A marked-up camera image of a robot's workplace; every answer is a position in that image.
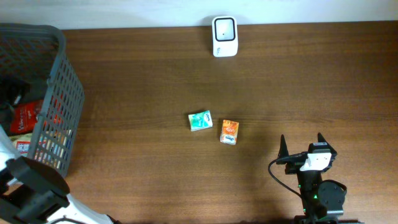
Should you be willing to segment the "orange tissue pack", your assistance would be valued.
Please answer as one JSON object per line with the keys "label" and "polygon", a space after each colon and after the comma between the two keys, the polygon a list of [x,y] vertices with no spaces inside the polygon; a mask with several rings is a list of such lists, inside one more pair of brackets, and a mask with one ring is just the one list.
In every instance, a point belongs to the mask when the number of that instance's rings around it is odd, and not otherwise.
{"label": "orange tissue pack", "polygon": [[238,130],[238,122],[224,119],[221,128],[220,142],[235,145],[237,142]]}

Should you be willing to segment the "green tissue pack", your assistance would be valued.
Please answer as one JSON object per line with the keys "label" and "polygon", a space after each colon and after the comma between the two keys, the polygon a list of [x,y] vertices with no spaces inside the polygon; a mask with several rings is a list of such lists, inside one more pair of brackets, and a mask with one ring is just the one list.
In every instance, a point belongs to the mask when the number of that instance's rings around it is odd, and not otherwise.
{"label": "green tissue pack", "polygon": [[203,111],[200,113],[188,115],[191,131],[198,131],[213,127],[210,111]]}

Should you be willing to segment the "red snack bag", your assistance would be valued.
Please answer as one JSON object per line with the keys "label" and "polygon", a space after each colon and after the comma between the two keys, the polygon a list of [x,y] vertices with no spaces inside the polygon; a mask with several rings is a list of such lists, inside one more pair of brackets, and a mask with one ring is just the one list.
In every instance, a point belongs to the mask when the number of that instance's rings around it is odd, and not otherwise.
{"label": "red snack bag", "polygon": [[14,117],[11,123],[12,134],[31,133],[38,122],[38,114],[41,111],[43,100],[33,101],[19,105],[14,110]]}

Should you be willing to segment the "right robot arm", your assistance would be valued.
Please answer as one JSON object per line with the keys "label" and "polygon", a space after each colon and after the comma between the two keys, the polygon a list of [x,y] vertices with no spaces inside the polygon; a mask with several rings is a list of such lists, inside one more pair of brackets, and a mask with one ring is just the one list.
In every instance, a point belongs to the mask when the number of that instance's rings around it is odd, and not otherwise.
{"label": "right robot arm", "polygon": [[335,180],[323,180],[322,174],[332,167],[338,153],[325,140],[321,133],[317,134],[317,142],[311,143],[308,150],[289,154],[285,137],[280,137],[280,149],[277,159],[270,162],[285,165],[285,174],[296,175],[299,191],[296,191],[279,179],[275,181],[287,190],[298,195],[302,201],[303,215],[297,215],[293,223],[358,223],[357,220],[340,220],[344,214],[343,204],[347,187]]}

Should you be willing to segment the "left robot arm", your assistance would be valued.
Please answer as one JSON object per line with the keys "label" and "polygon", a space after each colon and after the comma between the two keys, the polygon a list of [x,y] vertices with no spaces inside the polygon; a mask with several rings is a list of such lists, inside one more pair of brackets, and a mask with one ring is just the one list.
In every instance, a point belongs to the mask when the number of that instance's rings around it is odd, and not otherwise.
{"label": "left robot arm", "polygon": [[120,222],[75,199],[65,179],[55,169],[22,156],[3,129],[1,219],[8,223]]}

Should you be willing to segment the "yellow wet wipes pack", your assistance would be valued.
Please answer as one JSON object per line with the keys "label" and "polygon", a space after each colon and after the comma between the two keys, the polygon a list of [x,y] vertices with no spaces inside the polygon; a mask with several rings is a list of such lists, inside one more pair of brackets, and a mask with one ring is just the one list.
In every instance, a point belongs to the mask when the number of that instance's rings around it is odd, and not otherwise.
{"label": "yellow wet wipes pack", "polygon": [[9,139],[12,141],[14,147],[19,151],[19,153],[27,157],[29,153],[30,142],[32,140],[32,133],[20,134],[16,136],[10,136]]}

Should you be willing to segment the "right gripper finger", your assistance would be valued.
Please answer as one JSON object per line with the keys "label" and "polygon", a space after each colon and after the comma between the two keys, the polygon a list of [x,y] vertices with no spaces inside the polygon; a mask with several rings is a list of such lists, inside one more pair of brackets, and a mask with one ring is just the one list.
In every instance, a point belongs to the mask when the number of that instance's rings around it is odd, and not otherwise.
{"label": "right gripper finger", "polygon": [[318,139],[317,146],[327,146],[328,145],[326,139],[323,137],[323,135],[321,133],[317,134],[317,139]]}
{"label": "right gripper finger", "polygon": [[283,157],[288,157],[288,156],[289,156],[289,151],[287,149],[287,143],[285,141],[285,136],[282,134],[280,137],[280,148],[277,158],[281,159]]}

